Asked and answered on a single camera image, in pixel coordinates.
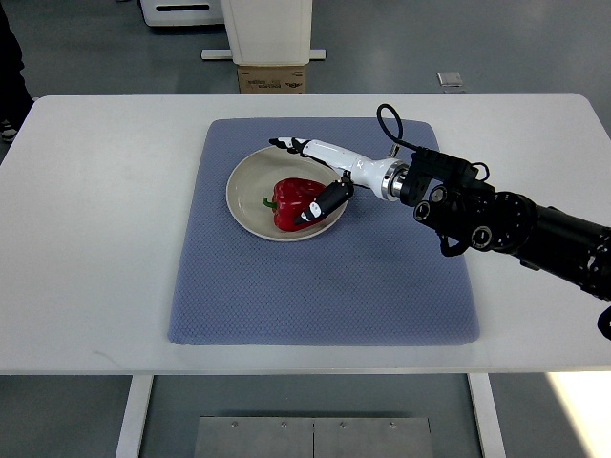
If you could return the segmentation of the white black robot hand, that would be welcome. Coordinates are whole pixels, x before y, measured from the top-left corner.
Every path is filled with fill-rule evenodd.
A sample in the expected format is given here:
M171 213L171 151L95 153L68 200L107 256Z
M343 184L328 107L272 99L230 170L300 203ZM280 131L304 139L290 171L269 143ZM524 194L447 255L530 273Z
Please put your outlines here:
M328 217L353 195L353 187L369 188L378 198L396 200L391 194L395 173L402 168L393 157L373 160L351 150L316 139L279 137L269 140L271 145L290 154L309 157L331 168L341 177L331 182L293 221L297 226Z

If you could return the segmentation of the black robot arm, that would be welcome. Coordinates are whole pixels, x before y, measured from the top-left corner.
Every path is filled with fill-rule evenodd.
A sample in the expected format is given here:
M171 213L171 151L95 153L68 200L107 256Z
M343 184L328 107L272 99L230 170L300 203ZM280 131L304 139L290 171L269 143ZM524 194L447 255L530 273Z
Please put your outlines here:
M483 163L418 147L385 173L382 195L410 206L444 256L473 248L511 255L604 301L610 298L610 230L478 178Z

